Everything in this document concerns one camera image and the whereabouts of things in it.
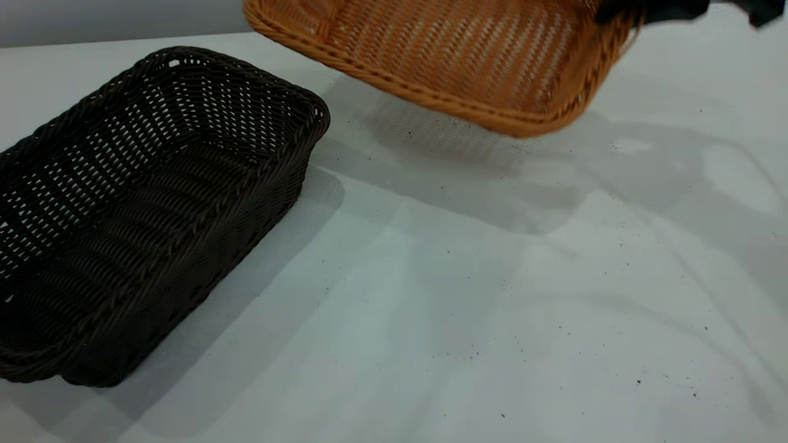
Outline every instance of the gray wall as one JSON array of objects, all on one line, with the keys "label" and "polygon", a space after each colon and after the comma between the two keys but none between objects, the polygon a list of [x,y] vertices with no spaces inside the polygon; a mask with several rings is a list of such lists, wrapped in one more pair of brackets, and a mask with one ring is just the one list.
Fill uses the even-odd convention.
[{"label": "gray wall", "polygon": [[0,0],[0,47],[248,29],[241,0]]}]

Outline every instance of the orange wicker basket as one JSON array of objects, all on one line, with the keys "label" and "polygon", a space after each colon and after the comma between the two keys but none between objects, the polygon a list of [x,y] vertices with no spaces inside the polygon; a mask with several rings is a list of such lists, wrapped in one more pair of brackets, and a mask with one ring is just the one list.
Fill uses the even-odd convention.
[{"label": "orange wicker basket", "polygon": [[601,0],[244,0],[251,26],[383,91],[510,136],[574,121],[636,14]]}]

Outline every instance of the white table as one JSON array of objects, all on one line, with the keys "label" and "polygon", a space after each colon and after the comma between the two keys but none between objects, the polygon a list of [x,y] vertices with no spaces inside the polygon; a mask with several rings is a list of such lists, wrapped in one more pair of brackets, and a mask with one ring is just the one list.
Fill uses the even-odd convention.
[{"label": "white table", "polygon": [[0,382],[0,441],[788,441],[788,22],[647,28],[521,141],[256,34],[4,49],[0,147],[173,45],[325,98],[304,195],[120,387]]}]

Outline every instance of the rectangular basket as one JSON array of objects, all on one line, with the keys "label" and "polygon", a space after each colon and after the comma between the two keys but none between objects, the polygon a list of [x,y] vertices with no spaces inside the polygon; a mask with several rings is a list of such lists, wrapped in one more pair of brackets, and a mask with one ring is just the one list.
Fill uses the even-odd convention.
[{"label": "rectangular basket", "polygon": [[0,377],[127,378],[298,198],[315,94],[156,52],[0,154]]}]

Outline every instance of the wicker basket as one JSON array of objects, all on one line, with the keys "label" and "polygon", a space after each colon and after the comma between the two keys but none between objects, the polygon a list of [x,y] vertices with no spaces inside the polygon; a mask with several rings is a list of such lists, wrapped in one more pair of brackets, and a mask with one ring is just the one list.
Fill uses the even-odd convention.
[{"label": "wicker basket", "polygon": [[588,106],[636,13],[601,0],[244,0],[263,35],[433,110],[511,136],[569,125]]},{"label": "wicker basket", "polygon": [[0,154],[0,377],[124,380],[281,220],[328,125],[309,91],[174,47]]}]

